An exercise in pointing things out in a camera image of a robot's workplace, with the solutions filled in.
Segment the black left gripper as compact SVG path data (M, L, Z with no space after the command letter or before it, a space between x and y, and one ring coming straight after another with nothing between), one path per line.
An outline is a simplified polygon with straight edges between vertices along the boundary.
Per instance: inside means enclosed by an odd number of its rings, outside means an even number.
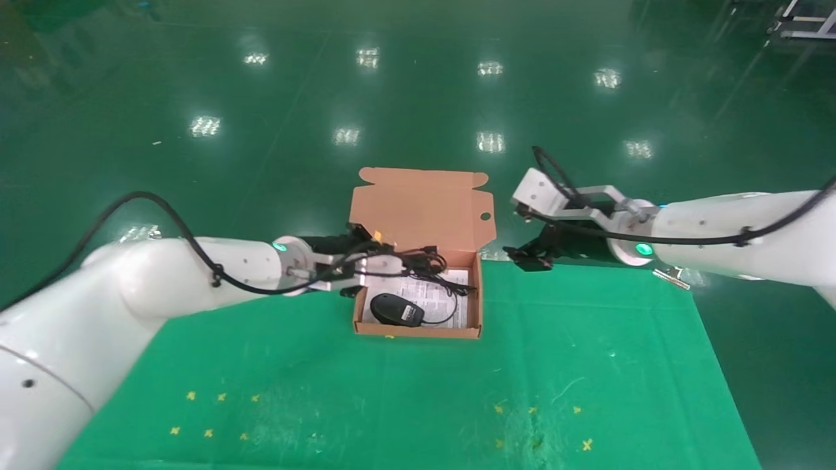
M334 256L395 251L393 244L380 241L362 225L348 225L347 232L338 236L308 236L307 244L314 253Z

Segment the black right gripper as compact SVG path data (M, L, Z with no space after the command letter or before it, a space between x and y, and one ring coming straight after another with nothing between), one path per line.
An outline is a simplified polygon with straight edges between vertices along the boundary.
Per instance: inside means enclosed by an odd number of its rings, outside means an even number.
M552 258L543 258L547 254L547 244L553 258L618 261L610 249L608 238L570 230L570 225L598 230L598 226L590 221L566 221L565 225L547 225L546 242L541 237L535 237L518 247L504 246L504 252L508 258L513 259L520 270L526 272L546 272L553 269Z

